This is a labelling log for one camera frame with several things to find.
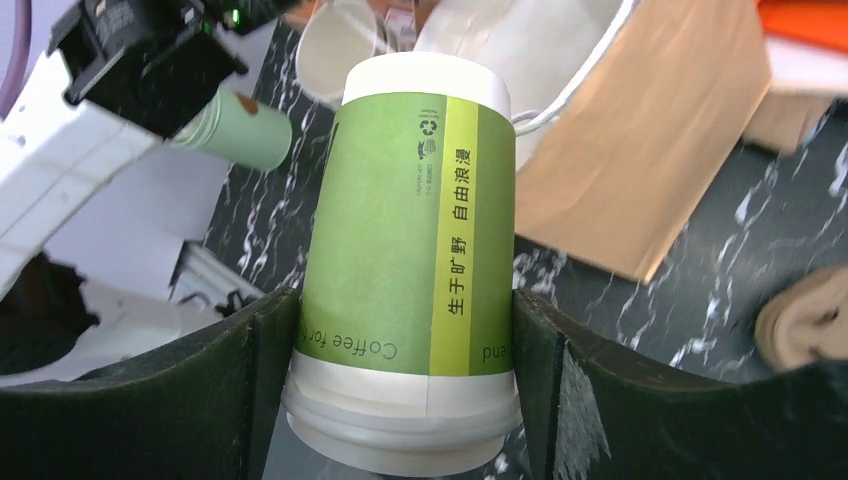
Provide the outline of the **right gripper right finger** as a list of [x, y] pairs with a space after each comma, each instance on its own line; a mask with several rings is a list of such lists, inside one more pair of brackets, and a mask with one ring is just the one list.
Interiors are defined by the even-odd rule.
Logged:
[[843, 479], [847, 364], [732, 384], [643, 356], [527, 289], [513, 357], [536, 479]]

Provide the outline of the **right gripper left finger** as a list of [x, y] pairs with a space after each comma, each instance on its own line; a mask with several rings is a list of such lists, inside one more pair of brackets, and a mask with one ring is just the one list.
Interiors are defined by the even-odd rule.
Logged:
[[5, 479], [258, 479], [296, 337], [296, 292], [81, 378], [1, 391]]

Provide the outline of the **green paper cup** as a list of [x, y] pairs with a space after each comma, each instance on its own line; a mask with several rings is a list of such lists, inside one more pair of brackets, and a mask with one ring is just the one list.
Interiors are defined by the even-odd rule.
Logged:
[[489, 69], [427, 52], [356, 65], [294, 353], [382, 372], [513, 373], [514, 155], [509, 94]]

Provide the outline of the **cardboard two-cup carrier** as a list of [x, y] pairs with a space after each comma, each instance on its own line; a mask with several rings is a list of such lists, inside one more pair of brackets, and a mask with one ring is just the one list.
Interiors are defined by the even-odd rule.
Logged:
[[754, 339], [773, 370], [847, 358], [847, 267], [818, 269], [774, 296], [759, 312]]

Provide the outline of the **tan paper bag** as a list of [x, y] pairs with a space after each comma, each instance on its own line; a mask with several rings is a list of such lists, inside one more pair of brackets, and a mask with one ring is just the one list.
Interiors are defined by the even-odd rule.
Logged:
[[439, 1], [416, 49], [506, 83], [516, 232], [641, 283], [771, 82], [753, 1]]

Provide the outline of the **stack of paper cups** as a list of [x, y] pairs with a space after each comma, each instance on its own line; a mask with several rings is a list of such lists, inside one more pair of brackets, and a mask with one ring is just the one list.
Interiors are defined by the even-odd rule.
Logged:
[[318, 8], [301, 34], [296, 76], [306, 95], [336, 110], [351, 69], [397, 49], [396, 37], [367, 2], [330, 1]]

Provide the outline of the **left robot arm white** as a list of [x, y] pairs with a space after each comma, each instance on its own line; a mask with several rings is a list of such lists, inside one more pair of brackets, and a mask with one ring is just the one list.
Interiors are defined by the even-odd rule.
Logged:
[[77, 1], [1, 124], [1, 292], [117, 173], [213, 110], [247, 64], [220, 38], [290, 1]]

